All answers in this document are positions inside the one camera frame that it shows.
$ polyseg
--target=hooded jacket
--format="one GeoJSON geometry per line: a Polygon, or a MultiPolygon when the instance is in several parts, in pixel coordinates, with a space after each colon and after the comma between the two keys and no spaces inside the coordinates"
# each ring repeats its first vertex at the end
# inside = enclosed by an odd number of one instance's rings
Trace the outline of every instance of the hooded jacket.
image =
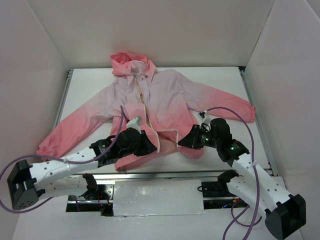
{"type": "MultiPolygon", "coordinates": [[[[178,141],[190,132],[193,124],[198,124],[190,110],[202,112],[212,107],[227,107],[246,122],[255,120],[255,107],[248,101],[193,82],[173,69],[156,72],[156,66],[144,55],[119,52],[110,58],[112,73],[118,79],[62,120],[39,145],[37,154],[62,157],[111,118],[110,135],[115,135],[121,119],[120,106],[129,119],[142,117],[140,127],[157,151],[141,157],[133,154],[123,157],[115,164],[117,171],[137,168],[153,158],[176,151],[199,158],[203,149],[178,146],[178,141]]],[[[237,120],[224,109],[208,113],[237,120]]],[[[125,129],[124,121],[121,130],[125,129]]]]}

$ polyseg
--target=pink fabric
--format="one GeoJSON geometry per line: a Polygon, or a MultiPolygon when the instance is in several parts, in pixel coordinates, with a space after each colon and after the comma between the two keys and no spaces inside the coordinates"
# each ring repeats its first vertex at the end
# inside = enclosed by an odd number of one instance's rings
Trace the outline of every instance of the pink fabric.
{"type": "MultiPolygon", "coordinates": [[[[203,150],[177,145],[197,124],[190,110],[202,112],[222,106],[236,111],[246,122],[255,121],[255,108],[248,101],[193,82],[173,69],[156,72],[156,66],[144,55],[119,52],[111,56],[111,63],[113,74],[119,78],[62,120],[39,145],[37,154],[61,157],[111,118],[110,134],[114,135],[120,124],[120,106],[129,119],[142,117],[141,129],[157,151],[142,157],[121,158],[115,164],[117,171],[137,168],[176,151],[194,159],[201,157],[203,150]]],[[[209,114],[237,120],[223,109],[209,114]]]]}

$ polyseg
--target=white wall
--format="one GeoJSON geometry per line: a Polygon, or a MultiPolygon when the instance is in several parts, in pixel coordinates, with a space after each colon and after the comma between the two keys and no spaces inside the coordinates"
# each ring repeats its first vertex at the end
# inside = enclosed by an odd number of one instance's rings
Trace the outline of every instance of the white wall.
{"type": "MultiPolygon", "coordinates": [[[[0,1],[0,169],[34,153],[50,132],[67,76],[52,43],[23,0],[0,1]]],[[[10,206],[6,177],[0,197],[10,206]]],[[[12,238],[18,215],[0,208],[1,240],[12,238]]]]}
{"type": "Polygon", "coordinates": [[[320,19],[305,0],[276,0],[245,70],[274,162],[306,200],[306,240],[319,239],[319,39],[320,19]]]}
{"type": "Polygon", "coordinates": [[[29,0],[72,68],[119,51],[157,67],[245,66],[274,0],[29,0]]]}

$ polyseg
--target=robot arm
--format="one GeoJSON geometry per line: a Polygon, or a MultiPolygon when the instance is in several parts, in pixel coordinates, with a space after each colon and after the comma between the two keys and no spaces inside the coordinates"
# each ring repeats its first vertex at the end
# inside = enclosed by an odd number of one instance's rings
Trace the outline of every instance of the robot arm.
{"type": "MultiPolygon", "coordinates": [[[[202,122],[205,122],[206,113],[201,112],[199,115],[204,119],[202,122]]],[[[253,168],[255,166],[260,189],[258,212],[264,218],[271,234],[276,239],[283,240],[305,225],[306,202],[303,197],[299,194],[293,196],[279,186],[256,161],[252,161],[249,150],[232,138],[226,120],[215,118],[209,125],[193,125],[190,133],[178,144],[191,149],[200,149],[204,146],[216,148],[221,160],[236,171],[229,170],[223,173],[218,177],[218,182],[202,182],[202,189],[207,189],[208,192],[214,192],[217,188],[222,189],[225,193],[238,196],[249,206],[255,206],[257,196],[253,168]]]]}
{"type": "Polygon", "coordinates": [[[17,162],[7,178],[12,208],[22,210],[31,207],[38,200],[62,195],[88,197],[98,189],[93,176],[71,175],[114,164],[118,159],[131,154],[144,156],[156,151],[157,148],[149,141],[146,132],[140,129],[141,120],[140,116],[130,120],[126,125],[127,129],[120,132],[114,145],[105,154],[103,152],[115,136],[98,140],[79,152],[63,157],[65,162],[17,162]],[[87,162],[101,154],[103,155],[96,161],[87,162]]]}

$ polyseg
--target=pink jacket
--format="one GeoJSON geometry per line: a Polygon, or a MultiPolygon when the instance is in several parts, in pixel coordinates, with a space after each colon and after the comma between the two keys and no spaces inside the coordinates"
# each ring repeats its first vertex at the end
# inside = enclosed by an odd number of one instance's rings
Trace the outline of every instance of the pink jacket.
{"type": "MultiPolygon", "coordinates": [[[[119,52],[111,56],[113,74],[118,76],[110,86],[62,120],[39,145],[37,154],[61,157],[113,118],[110,135],[120,124],[121,110],[129,119],[142,117],[145,130],[157,151],[143,157],[129,155],[115,164],[117,171],[137,168],[153,158],[180,151],[197,159],[203,150],[178,146],[197,120],[190,110],[202,112],[223,106],[236,111],[245,121],[254,122],[255,108],[240,97],[193,82],[173,69],[156,72],[156,66],[144,55],[119,52]]],[[[232,113],[216,109],[218,117],[237,119],[232,113]]]]}

